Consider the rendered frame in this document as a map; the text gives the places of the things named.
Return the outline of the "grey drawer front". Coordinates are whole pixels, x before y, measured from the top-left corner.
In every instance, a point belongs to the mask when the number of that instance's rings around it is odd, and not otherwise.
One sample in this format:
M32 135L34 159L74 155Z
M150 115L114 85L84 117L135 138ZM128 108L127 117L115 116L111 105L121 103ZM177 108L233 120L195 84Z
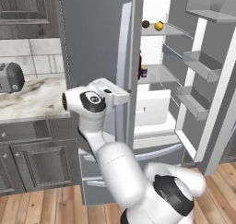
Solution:
M0 124L1 144L44 139L69 139L73 137L70 118Z

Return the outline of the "grey closed fridge door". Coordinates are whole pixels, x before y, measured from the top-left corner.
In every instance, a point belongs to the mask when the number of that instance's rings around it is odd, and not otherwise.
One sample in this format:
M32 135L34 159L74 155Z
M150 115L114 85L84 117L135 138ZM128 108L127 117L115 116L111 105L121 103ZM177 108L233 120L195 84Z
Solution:
M134 142L136 90L144 0L58 0L60 38L68 88L86 86L105 77L116 84L118 43L123 3L132 3L129 30L126 142ZM116 137L115 110L104 131Z

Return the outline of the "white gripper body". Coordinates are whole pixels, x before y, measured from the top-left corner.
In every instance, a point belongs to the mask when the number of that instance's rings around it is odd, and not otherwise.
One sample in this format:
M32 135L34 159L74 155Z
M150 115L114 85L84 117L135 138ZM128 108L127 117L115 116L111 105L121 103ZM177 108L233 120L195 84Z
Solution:
M106 78L96 79L94 86L100 95L105 98L109 107L122 105L129 101L129 93Z

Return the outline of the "narrow grey door bin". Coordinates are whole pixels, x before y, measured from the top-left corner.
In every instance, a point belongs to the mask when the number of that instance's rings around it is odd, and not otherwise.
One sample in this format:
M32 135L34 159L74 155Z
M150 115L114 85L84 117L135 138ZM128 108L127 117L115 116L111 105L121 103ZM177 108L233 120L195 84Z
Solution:
M176 96L197 121L207 118L211 103L193 86L177 88Z

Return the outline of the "open fridge door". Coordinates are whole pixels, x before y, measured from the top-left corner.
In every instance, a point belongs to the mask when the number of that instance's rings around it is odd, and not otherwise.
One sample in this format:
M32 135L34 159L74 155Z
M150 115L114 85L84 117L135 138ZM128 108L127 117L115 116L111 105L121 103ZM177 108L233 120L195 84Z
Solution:
M186 12L189 0L176 0L174 24L193 38L174 43L183 67L183 87L193 86L210 103L208 116L197 121L181 103L176 133L206 175L215 172L236 122L236 23L216 23ZM206 82L183 62L184 52L202 51L222 63L218 81Z

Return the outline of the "grey toaster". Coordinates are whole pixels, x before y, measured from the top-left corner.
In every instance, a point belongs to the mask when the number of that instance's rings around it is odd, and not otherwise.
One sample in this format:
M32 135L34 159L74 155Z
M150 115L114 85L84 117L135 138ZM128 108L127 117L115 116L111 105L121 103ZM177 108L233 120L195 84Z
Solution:
M16 63L0 63L0 93L20 92L25 84L21 67Z

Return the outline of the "wide grey door bin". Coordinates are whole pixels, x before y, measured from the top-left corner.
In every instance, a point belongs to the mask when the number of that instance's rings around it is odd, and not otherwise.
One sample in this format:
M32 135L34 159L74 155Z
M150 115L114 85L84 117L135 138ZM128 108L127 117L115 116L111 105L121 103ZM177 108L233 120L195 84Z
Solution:
M206 82L218 81L222 63L212 56L202 51L184 52L183 62Z

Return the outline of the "grey wall cupboard door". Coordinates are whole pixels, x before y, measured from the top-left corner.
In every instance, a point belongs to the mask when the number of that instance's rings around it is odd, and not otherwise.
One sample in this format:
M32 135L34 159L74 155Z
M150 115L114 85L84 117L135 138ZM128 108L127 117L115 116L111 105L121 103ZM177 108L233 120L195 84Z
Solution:
M0 0L0 40L58 36L55 0Z

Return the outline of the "grey freezer drawer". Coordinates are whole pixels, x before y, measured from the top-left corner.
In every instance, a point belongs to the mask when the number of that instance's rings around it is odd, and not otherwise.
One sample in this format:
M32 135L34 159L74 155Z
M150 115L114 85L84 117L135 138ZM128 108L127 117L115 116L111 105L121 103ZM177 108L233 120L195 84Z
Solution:
M83 204L95 206L113 203L89 144L82 136L78 139L78 146ZM128 142L128 146L133 150L141 168L149 162L180 165L183 160L184 146L177 135L136 137L134 142Z

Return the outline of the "dark red bottle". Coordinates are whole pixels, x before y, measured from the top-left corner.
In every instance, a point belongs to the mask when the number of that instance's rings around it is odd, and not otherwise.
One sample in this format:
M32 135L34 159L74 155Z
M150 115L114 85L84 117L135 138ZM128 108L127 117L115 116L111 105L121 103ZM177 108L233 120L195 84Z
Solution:
M142 75L142 56L141 56L141 50L139 51L139 67L138 67L138 80L141 78Z

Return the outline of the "short glass fridge shelf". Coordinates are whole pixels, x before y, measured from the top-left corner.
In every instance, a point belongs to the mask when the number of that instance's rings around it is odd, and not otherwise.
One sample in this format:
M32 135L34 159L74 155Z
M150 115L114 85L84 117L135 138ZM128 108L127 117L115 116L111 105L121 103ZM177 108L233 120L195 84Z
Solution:
M151 23L148 28L141 29L142 36L185 36L189 39L193 37L185 30L177 28L170 23L164 23L162 30L155 30L155 24Z

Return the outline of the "grey base cupboard door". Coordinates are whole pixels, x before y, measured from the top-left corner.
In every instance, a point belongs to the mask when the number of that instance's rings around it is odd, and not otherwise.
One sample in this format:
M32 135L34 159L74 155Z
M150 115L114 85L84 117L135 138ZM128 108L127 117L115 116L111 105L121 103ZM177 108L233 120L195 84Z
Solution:
M74 139L15 145L11 151L27 192L80 184Z
M0 147L0 196L25 192L18 167L9 147Z

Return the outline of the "white crisper drawer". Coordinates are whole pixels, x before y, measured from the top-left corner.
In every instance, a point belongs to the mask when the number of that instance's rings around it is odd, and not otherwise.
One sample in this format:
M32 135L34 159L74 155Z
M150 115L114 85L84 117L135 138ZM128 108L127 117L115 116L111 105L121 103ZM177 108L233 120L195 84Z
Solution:
M171 91L169 89L144 91L136 98L135 127L157 126L173 129L175 120L169 112Z

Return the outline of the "long glass fridge shelf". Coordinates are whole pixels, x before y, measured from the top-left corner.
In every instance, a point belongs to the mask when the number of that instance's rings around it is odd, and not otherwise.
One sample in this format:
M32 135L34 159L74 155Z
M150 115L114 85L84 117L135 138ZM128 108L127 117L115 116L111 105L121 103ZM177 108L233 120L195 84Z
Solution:
M179 79L175 77L165 65L147 65L147 76L141 77L138 84L155 84L178 82Z

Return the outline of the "grey fridge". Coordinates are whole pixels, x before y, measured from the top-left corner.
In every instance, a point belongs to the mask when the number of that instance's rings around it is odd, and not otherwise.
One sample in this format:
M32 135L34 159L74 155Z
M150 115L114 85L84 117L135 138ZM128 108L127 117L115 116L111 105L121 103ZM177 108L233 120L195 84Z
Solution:
M144 0L143 1L143 13L142 13L142 22L148 20L149 23L156 24L161 21L164 23L170 23L173 26L177 27L174 24L176 0ZM179 79L178 82L168 82L168 83L155 83L155 84L138 84L136 90L136 97L139 93L144 91L151 90L163 90L169 89L171 91L171 101L169 106L169 112L175 120L175 126L173 129L160 128L157 126L138 126L135 127L134 139L136 137L147 137L147 136L161 136L161 135L177 135L176 133L176 124L178 121L179 110L181 106L181 101L176 96L176 89L182 87L181 74L178 72L180 68L183 67L181 56L177 51L174 50L174 43L180 38L185 36L142 36L140 41L140 50L142 56L142 65L165 65L168 70ZM117 106L113 107L107 114L106 117L116 109ZM229 141L236 131L236 122L233 127L230 129ZM104 131L103 134L107 141L118 141L115 136L108 134ZM180 142L184 146L183 160L180 165L187 167L196 167L199 169L197 163L194 162L193 158L189 154L187 146L179 138ZM220 162L224 158L224 152L220 157Z

